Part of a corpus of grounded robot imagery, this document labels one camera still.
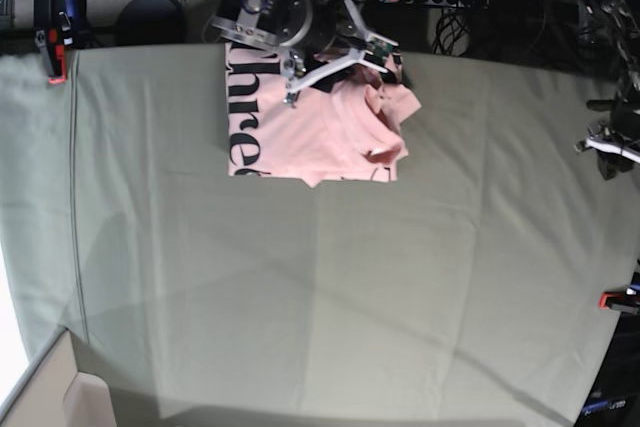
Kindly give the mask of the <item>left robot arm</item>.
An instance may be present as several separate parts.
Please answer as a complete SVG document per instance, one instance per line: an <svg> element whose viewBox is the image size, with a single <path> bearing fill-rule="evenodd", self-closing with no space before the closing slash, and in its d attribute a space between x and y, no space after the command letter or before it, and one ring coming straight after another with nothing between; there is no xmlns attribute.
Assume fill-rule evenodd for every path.
<svg viewBox="0 0 640 427"><path fill-rule="evenodd" d="M587 130L577 152L593 150L601 177L611 180L639 165L639 0L581 0L590 20L603 30L621 61L611 99L586 107L606 116Z"/></svg>

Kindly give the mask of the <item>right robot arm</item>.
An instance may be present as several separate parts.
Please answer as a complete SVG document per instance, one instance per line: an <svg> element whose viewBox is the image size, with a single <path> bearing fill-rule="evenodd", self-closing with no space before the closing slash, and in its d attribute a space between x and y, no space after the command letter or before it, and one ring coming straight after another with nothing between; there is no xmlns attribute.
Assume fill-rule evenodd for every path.
<svg viewBox="0 0 640 427"><path fill-rule="evenodd" d="M395 41L367 26L359 0L220 0L210 25L222 38L280 59L287 104L330 89L358 66L385 74Z"/></svg>

